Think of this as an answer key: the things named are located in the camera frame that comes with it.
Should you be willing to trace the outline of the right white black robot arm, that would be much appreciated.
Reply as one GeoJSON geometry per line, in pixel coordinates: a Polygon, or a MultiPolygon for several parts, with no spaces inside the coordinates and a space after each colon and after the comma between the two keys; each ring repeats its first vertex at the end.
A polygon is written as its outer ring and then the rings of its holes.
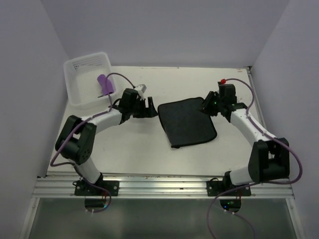
{"type": "Polygon", "coordinates": [[[209,92],[198,108],[211,117],[221,114],[235,126],[252,146],[248,165],[237,170],[225,172],[222,190],[226,195],[234,195],[241,185],[264,183],[284,179],[290,174],[289,151],[281,146],[288,145],[280,138],[274,142],[274,135],[266,131],[253,117],[249,117],[248,107],[237,101],[233,84],[218,83],[219,91],[209,92]]]}

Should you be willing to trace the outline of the grey towel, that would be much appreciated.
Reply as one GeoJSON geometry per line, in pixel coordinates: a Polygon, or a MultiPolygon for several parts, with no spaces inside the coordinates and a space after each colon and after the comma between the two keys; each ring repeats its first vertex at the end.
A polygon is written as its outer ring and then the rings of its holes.
{"type": "Polygon", "coordinates": [[[211,117],[198,110],[203,102],[202,97],[196,97],[158,106],[159,120],[171,148],[204,144],[217,138],[211,117]]]}

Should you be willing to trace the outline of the purple towel black trim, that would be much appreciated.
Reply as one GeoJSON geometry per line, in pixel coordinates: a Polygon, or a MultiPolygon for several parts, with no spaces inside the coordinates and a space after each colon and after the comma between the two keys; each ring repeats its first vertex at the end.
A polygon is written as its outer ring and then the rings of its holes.
{"type": "Polygon", "coordinates": [[[97,77],[97,81],[101,87],[102,96],[109,95],[115,92],[115,88],[110,80],[104,74],[97,77]]]}

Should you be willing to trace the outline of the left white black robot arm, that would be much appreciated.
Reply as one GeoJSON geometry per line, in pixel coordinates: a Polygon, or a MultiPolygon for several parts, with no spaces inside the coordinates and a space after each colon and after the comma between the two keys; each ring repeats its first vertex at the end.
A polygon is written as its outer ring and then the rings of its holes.
{"type": "Polygon", "coordinates": [[[144,98],[146,86],[138,85],[132,89],[126,88],[118,104],[110,106],[109,110],[88,117],[69,116],[63,126],[55,144],[56,155],[50,166],[55,164],[58,155],[68,160],[76,172],[87,181],[86,190],[96,196],[102,193],[104,184],[102,173],[95,166],[91,154],[95,136],[100,132],[117,125],[121,125],[131,117],[155,118],[158,113],[154,107],[152,97],[144,98]]]}

